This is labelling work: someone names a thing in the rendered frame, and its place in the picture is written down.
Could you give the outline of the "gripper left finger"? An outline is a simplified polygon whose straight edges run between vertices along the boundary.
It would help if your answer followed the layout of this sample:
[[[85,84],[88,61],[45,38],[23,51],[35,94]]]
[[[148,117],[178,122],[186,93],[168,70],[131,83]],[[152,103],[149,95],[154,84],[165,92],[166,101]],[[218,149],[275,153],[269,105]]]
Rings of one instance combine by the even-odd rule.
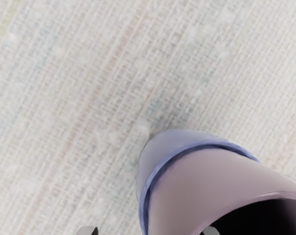
[[[77,235],[98,235],[98,228],[94,226],[84,226],[77,231]]]

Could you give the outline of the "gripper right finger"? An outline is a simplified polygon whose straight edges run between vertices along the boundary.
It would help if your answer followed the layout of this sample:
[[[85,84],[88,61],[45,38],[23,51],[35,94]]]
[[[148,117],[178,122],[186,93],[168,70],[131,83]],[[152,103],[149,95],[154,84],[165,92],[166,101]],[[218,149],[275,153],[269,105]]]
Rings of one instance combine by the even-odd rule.
[[[220,235],[220,233],[215,227],[208,226],[203,230],[203,235]]]

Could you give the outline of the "mauve cup with blue band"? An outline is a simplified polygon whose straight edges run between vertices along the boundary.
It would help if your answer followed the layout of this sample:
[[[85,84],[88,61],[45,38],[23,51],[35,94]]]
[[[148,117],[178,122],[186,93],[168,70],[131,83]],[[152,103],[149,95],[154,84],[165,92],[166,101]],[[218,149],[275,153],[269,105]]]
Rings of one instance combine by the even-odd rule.
[[[142,235],[296,235],[296,182],[246,149],[196,130],[153,136],[138,163]]]

